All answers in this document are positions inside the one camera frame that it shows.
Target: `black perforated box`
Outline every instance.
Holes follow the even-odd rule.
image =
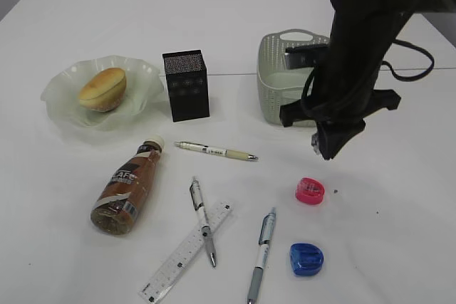
[[[201,50],[164,53],[172,121],[209,117],[207,71]]]

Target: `plastic basket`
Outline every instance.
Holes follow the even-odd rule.
[[[311,37],[308,41],[292,41],[282,39],[284,34],[305,33]],[[263,37],[259,46],[256,84],[258,86],[259,103],[266,121],[280,125],[280,106],[288,105],[301,99],[304,83],[313,68],[287,70],[284,67],[283,55],[286,48],[325,44],[329,38],[316,35],[298,28],[270,33]],[[297,122],[298,126],[314,126],[313,121]]]

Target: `ballpoint pen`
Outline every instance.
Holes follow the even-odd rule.
[[[212,239],[211,227],[209,226],[206,208],[204,207],[204,202],[202,200],[200,183],[195,176],[193,176],[192,185],[190,186],[190,194],[192,195],[193,207],[195,208],[199,222],[201,223],[201,234],[204,239],[206,254],[209,257],[212,267],[215,267],[217,265],[217,259],[214,240]]]
[[[258,157],[247,152],[240,152],[228,149],[222,149],[221,147],[213,147],[207,146],[203,144],[197,144],[195,142],[175,142],[175,146],[180,147],[181,149],[191,150],[191,151],[198,151],[207,154],[215,154],[216,156],[220,157],[228,157],[240,160],[248,160],[248,161],[257,161]]]
[[[263,219],[261,226],[261,233],[259,235],[259,251],[258,258],[256,259],[256,266],[254,274],[252,275],[252,282],[250,283],[249,294],[247,295],[247,304],[255,304],[258,299],[259,287],[263,279],[264,268],[266,267],[266,260],[268,258],[269,244],[271,243],[272,233],[276,224],[276,208],[272,208],[271,212]]]

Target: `basket handle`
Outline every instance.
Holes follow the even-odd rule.
[[[279,35],[279,40],[281,42],[296,42],[296,40],[290,41],[288,39],[282,39],[281,36],[284,35],[285,33],[305,33],[306,35],[309,35],[309,36],[312,37],[311,39],[309,39],[309,41],[313,41],[316,38],[321,38],[321,39],[326,39],[326,40],[328,39],[325,36],[316,35],[313,32],[310,32],[310,31],[307,31],[307,30],[303,30],[301,28],[290,28],[288,30],[284,30],[284,31],[281,31],[281,32],[277,33],[277,35]]]

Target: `ruler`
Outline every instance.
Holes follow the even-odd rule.
[[[212,232],[215,232],[223,223],[231,210],[232,205],[230,203],[220,201],[207,212]],[[141,298],[149,304],[161,302],[203,246],[201,224],[198,223],[188,234],[187,238],[180,243],[171,256],[142,287],[139,292]]]

